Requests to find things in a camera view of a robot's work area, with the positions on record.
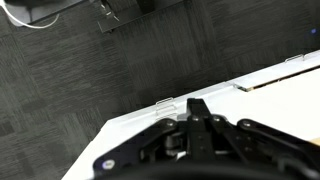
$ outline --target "desk surface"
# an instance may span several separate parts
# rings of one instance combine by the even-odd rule
[[[86,1],[88,0],[63,0],[59,1],[58,3],[35,7],[31,9],[31,12],[29,12],[26,7],[22,6],[12,6],[10,4],[7,4],[6,6],[9,12],[11,12],[17,19],[29,24],[53,16],[65,9],[71,8],[79,3]],[[16,26],[21,26],[12,19],[10,19],[10,21]]]
[[[291,66],[302,66],[309,69],[308,64],[313,64],[313,67],[318,67],[320,51],[306,55],[304,60],[296,59],[285,64],[286,67],[282,69],[271,68],[271,71],[270,68],[266,68],[264,71],[292,73],[288,69]],[[258,76],[262,77],[262,80],[265,79],[261,71],[253,76],[255,79],[248,79],[246,76],[244,78],[246,81],[257,82],[259,81]],[[163,117],[179,120],[177,114],[186,112],[188,98],[202,98],[211,112],[224,115],[232,124],[236,124],[240,119],[248,118],[304,140],[316,140],[320,137],[318,125],[320,112],[319,106],[315,105],[320,102],[320,86],[317,84],[319,79],[320,69],[316,69],[249,92],[236,88],[232,81],[223,82],[175,98],[171,105],[175,108],[165,108],[167,113],[163,110],[164,112],[160,114]],[[92,164],[96,158],[154,124],[160,118],[156,111],[156,106],[150,106],[109,120],[82,152],[63,180],[93,178]]]

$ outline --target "gray carpet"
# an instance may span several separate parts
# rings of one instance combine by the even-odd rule
[[[320,49],[317,0],[193,0],[111,35],[100,18],[0,13],[0,179],[60,179],[107,120]]]

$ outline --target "black plastic part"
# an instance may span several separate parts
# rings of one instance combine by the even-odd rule
[[[173,132],[176,128],[177,123],[174,120],[163,119],[158,121],[138,135],[99,157],[93,164],[95,176],[111,173],[112,171],[124,168],[128,164],[137,165],[142,162],[154,162],[155,160],[159,160],[159,158],[164,159],[166,156],[165,150],[159,149],[162,151],[157,151],[157,149],[161,148],[163,136]],[[106,170],[103,168],[103,163],[107,160],[115,162],[112,169]]]
[[[117,173],[117,170],[125,170],[128,164],[133,166],[148,164],[143,166],[145,172],[138,169],[136,172],[131,172],[132,176],[125,174],[119,177],[144,179],[152,175],[154,177],[152,179],[210,177],[224,180],[255,177],[253,179],[267,180],[271,176],[263,175],[259,168],[268,167],[276,174],[294,176],[293,179],[320,179],[320,147],[314,144],[248,119],[241,120],[237,126],[234,126],[225,117],[212,115],[202,99],[188,99],[187,114],[187,121],[160,120],[107,152],[94,164],[96,175],[101,175],[101,172],[112,175]],[[187,154],[177,160],[177,154],[183,151]],[[116,162],[112,170],[101,168],[101,163],[108,159]],[[173,160],[177,160],[178,164],[189,161],[194,164],[188,164],[185,167],[178,165],[177,170],[175,169],[177,165],[170,165],[170,168],[156,165],[159,162]],[[214,167],[217,163],[219,168],[225,163],[239,163],[239,167],[229,170],[225,167],[217,171],[218,167]],[[249,170],[249,166],[252,165],[257,166],[258,169]],[[237,173],[240,173],[239,177],[233,176]],[[112,179],[118,176],[108,176],[108,179],[109,177]],[[286,179],[280,176],[272,178]]]
[[[297,180],[272,167],[225,162],[158,163],[125,169],[96,180]]]

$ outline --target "black metal bracket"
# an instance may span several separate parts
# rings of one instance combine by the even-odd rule
[[[137,0],[137,5],[122,10],[121,12],[116,12],[116,16],[112,16],[115,18],[102,19],[98,21],[98,24],[102,33],[112,32],[115,28],[133,22],[137,19],[143,18],[147,15],[158,12],[159,10],[168,8],[180,2],[183,2],[183,0]]]
[[[95,176],[139,164],[192,160],[261,164],[301,179],[320,179],[319,146],[249,119],[234,126],[211,114],[202,99],[188,99],[187,115],[186,121],[162,119],[99,157]]]

